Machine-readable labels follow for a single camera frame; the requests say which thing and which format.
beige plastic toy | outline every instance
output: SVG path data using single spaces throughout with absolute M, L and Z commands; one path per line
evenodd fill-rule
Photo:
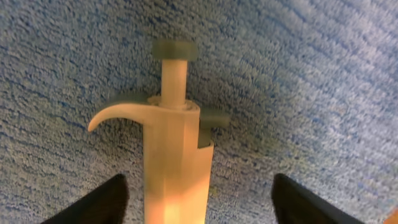
M 92 131 L 110 118 L 144 125 L 144 213 L 146 224 L 204 223 L 214 144 L 210 128 L 225 127 L 229 116 L 202 110 L 185 99 L 192 42 L 158 40 L 152 53 L 162 59 L 161 96 L 111 101 L 91 120 Z

fabric background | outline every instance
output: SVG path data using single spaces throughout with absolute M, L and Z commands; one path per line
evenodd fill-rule
M 398 205 L 395 0 L 0 0 L 0 222 L 56 214 L 118 172 L 142 223 L 142 128 L 86 128 L 120 93 L 160 93 L 157 38 L 194 40 L 187 97 L 214 132 L 208 223 L 275 223 L 283 172 L 366 223 Z

blurry dark object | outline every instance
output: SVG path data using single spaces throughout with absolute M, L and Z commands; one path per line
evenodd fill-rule
M 284 174 L 274 177 L 272 201 L 279 224 L 362 223 Z
M 118 174 L 42 224 L 121 224 L 128 198 L 126 178 Z

